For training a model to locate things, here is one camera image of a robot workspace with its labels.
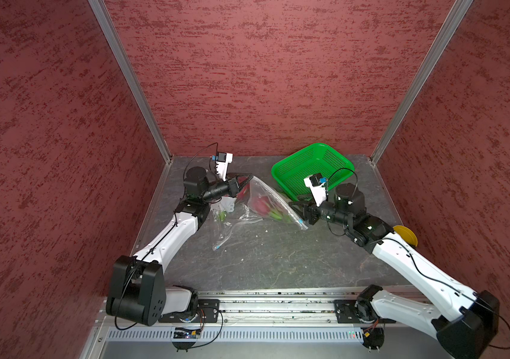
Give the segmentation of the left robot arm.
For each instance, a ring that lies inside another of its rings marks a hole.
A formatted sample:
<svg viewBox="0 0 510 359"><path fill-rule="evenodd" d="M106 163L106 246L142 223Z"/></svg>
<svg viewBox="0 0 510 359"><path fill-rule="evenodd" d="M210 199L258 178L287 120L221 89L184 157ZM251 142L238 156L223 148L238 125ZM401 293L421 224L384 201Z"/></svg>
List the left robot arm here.
<svg viewBox="0 0 510 359"><path fill-rule="evenodd" d="M211 206L234 199L253 179L235 174L210 182L207 169L193 167L184 178L184 194L166 227L132 257L119 257L112 270L106 314L133 324L155 325L176 315L193 320L199 314L198 294L188 287L168 287L165 269L186 241L201 229Z"/></svg>

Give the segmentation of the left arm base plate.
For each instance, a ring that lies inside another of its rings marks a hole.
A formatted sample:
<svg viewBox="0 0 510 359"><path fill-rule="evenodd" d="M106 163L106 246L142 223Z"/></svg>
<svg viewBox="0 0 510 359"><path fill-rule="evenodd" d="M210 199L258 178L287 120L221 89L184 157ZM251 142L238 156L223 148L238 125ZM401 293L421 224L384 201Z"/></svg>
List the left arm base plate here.
<svg viewBox="0 0 510 359"><path fill-rule="evenodd" d="M192 302L186 312L173 312L162 315L159 323L171 324L215 324L220 320L218 299L199 299Z"/></svg>

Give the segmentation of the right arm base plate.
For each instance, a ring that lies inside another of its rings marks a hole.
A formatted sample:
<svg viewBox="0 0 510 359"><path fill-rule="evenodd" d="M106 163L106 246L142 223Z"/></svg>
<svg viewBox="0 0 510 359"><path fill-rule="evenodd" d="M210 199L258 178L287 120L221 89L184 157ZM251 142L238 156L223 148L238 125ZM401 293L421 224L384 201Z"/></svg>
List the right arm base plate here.
<svg viewBox="0 0 510 359"><path fill-rule="evenodd" d="M395 320L382 318L372 309L364 309L356 304L356 300L335 300L334 313L338 324L395 324Z"/></svg>

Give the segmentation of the dragon fruit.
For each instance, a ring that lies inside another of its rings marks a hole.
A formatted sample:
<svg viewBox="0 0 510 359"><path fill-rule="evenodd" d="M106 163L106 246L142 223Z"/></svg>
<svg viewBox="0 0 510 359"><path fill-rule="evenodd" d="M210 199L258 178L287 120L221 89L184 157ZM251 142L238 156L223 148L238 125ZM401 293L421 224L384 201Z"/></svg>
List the dragon fruit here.
<svg viewBox="0 0 510 359"><path fill-rule="evenodd" d="M251 202L251 208L262 217L269 217L273 206L267 196L257 197Z"/></svg>

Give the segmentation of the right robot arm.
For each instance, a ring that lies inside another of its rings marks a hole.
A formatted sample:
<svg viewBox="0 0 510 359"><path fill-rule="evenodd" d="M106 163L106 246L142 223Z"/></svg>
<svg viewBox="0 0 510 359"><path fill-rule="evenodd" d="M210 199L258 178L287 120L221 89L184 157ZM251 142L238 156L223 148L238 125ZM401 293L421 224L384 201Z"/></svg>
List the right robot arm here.
<svg viewBox="0 0 510 359"><path fill-rule="evenodd" d="M412 248L388 223L367 212L364 194L344 183L328 200L321 174L304 179L313 198L290 206L307 224L319 220L339 225L344 236L382 260L414 285L427 304L370 285L355 301L358 319L376 327L381 320L407 325L439 342L452 358L479 358L497 335L500 301L456 281Z"/></svg>

